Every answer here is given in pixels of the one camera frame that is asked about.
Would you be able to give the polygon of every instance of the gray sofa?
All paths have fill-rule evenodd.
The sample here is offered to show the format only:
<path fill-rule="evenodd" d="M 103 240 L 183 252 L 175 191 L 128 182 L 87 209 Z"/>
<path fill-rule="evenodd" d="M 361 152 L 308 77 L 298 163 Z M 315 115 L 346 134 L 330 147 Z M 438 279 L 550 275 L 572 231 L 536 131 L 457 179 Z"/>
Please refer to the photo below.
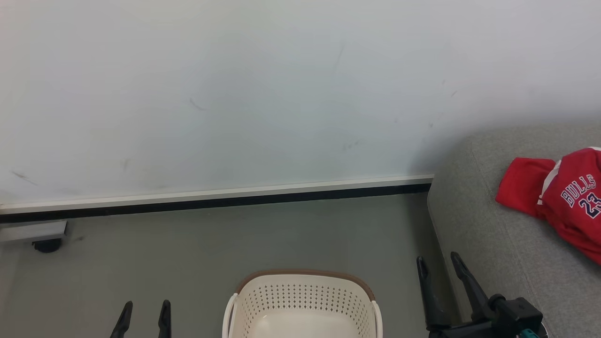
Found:
<path fill-rule="evenodd" d="M 561 159 L 601 146 L 601 124 L 504 129 L 464 140 L 436 173 L 428 205 L 461 317 L 471 309 L 449 259 L 457 251 L 488 296 L 524 297 L 551 338 L 601 337 L 601 266 L 543 221 L 495 202 L 515 157 Z"/>

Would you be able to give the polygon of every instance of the gray floor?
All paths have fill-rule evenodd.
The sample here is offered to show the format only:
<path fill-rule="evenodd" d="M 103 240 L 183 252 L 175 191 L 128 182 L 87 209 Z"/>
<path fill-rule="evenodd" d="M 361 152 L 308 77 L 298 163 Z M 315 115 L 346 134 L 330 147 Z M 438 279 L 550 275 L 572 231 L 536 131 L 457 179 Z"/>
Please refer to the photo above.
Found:
<path fill-rule="evenodd" d="M 219 337 L 238 282 L 270 268 L 355 274 L 376 295 L 386 337 L 427 337 L 415 270 L 423 255 L 442 302 L 448 280 L 425 194 L 225 207 L 70 221 L 65 246 L 22 245 L 0 318 L 3 337 L 107 338 L 128 300 L 126 338 Z"/>

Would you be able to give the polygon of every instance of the wall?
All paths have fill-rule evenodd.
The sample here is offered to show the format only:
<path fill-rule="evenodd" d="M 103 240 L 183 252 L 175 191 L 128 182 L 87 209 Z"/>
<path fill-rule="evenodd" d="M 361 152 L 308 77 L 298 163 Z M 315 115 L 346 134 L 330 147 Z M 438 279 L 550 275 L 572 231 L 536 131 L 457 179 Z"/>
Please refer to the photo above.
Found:
<path fill-rule="evenodd" d="M 0 0 L 0 201 L 434 173 L 593 117 L 593 0 Z"/>

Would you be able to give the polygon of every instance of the beige plastic basket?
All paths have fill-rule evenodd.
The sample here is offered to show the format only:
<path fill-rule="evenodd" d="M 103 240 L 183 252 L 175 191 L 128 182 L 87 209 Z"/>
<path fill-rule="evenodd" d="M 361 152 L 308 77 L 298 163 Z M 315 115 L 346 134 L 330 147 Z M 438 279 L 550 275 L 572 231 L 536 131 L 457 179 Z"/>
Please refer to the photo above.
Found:
<path fill-rule="evenodd" d="M 230 298 L 222 338 L 382 338 L 370 288 L 336 272 L 278 269 L 248 276 Z"/>

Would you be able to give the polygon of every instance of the red jersey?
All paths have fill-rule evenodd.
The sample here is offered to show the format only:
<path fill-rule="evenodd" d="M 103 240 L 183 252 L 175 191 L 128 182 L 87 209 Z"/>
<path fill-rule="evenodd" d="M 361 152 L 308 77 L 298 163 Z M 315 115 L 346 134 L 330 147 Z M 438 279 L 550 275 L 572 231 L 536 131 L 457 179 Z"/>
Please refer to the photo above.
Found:
<path fill-rule="evenodd" d="M 601 264 L 601 148 L 578 150 L 557 163 L 516 158 L 501 180 L 496 201 L 546 220 Z"/>

